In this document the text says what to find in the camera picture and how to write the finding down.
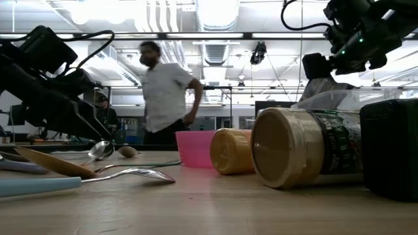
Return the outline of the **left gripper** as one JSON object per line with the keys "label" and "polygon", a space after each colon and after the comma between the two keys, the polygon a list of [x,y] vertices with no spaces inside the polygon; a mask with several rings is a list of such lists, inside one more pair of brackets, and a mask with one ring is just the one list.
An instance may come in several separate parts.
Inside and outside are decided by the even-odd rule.
{"label": "left gripper", "polygon": [[64,43],[1,43],[1,90],[22,101],[27,122],[50,131],[92,140],[109,140],[97,109],[79,95],[97,86],[84,69],[47,77],[78,58]]}

